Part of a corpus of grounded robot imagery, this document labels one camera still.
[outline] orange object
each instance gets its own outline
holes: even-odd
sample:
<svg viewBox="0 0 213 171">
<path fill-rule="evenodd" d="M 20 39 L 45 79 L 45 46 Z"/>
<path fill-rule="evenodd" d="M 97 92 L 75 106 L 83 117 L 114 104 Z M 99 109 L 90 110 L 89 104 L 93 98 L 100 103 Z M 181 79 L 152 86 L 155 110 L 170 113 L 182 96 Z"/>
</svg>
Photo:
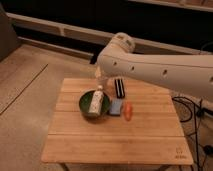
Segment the orange object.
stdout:
<svg viewBox="0 0 213 171">
<path fill-rule="evenodd" d="M 124 117 L 126 121 L 130 121 L 132 118 L 132 104 L 130 102 L 124 104 Z"/>
</svg>

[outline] speckled floor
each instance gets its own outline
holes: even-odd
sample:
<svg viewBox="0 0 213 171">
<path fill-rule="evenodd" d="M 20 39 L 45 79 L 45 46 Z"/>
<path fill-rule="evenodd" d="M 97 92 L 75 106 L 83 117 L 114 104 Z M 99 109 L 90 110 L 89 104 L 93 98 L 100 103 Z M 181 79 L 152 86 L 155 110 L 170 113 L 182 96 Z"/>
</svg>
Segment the speckled floor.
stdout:
<svg viewBox="0 0 213 171">
<path fill-rule="evenodd" d="M 9 93 L 6 100 L 0 100 L 0 171 L 61 171 L 59 165 L 43 164 L 40 160 L 60 85 L 64 77 L 94 77 L 96 67 L 89 65 L 88 60 L 28 45 L 23 45 L 6 60 L 0 65 L 0 95 L 3 97 Z M 185 112 L 181 106 L 176 105 L 176 108 L 179 114 Z M 202 120 L 199 131 L 201 144 L 213 144 L 212 125 L 212 118 Z M 187 134 L 192 132 L 193 121 L 183 127 Z M 193 151 L 194 141 L 189 140 L 189 144 Z M 68 167 L 72 171 L 148 169 L 124 165 L 69 164 Z M 204 171 L 211 170 L 213 159 L 207 158 Z"/>
</svg>

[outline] table top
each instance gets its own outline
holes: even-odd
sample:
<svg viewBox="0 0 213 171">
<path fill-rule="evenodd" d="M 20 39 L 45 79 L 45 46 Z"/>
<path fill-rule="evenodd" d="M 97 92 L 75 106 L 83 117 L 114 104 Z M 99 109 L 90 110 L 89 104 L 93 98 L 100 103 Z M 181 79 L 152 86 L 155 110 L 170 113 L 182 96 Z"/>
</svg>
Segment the table top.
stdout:
<svg viewBox="0 0 213 171">
<path fill-rule="evenodd" d="M 95 79 L 64 79 L 42 153 L 43 162 L 191 165 L 193 159 L 169 91 L 124 78 L 133 106 L 124 116 L 89 122 L 80 112 L 80 97 L 97 88 Z M 116 97 L 114 82 L 105 92 Z"/>
</svg>

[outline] white bottle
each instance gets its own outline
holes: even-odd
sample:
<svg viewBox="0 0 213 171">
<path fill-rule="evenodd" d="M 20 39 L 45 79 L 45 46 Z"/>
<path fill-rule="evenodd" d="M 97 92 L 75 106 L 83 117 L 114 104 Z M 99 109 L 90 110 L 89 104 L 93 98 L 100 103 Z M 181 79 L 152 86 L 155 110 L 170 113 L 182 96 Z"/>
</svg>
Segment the white bottle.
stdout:
<svg viewBox="0 0 213 171">
<path fill-rule="evenodd" d="M 104 93 L 102 91 L 103 87 L 98 86 L 98 90 L 93 93 L 92 101 L 89 108 L 89 113 L 101 114 L 102 102 L 104 98 Z"/>
</svg>

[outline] green bowl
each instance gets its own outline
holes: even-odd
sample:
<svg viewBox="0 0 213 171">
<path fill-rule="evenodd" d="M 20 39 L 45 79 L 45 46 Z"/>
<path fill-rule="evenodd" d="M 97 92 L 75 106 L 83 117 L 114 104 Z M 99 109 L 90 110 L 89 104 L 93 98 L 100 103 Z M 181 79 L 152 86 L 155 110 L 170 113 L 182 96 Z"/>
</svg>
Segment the green bowl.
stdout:
<svg viewBox="0 0 213 171">
<path fill-rule="evenodd" d="M 110 99 L 104 93 L 104 98 L 103 98 L 102 107 L 101 107 L 101 115 L 89 113 L 88 111 L 89 111 L 89 107 L 90 107 L 94 92 L 95 92 L 95 90 L 86 92 L 83 96 L 81 96 L 81 98 L 79 100 L 79 107 L 80 107 L 81 113 L 86 118 L 98 118 L 98 117 L 106 114 L 110 108 Z"/>
</svg>

